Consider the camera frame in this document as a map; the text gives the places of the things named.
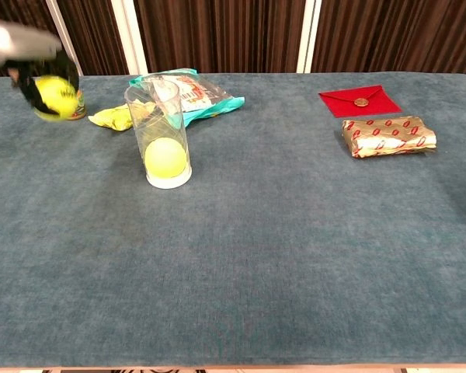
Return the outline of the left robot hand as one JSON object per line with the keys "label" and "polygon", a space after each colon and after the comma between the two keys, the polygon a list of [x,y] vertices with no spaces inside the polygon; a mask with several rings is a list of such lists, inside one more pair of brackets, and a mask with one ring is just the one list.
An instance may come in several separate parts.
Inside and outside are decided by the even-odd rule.
{"label": "left robot hand", "polygon": [[80,117],[78,69],[51,32],[0,20],[0,68],[39,117]]}

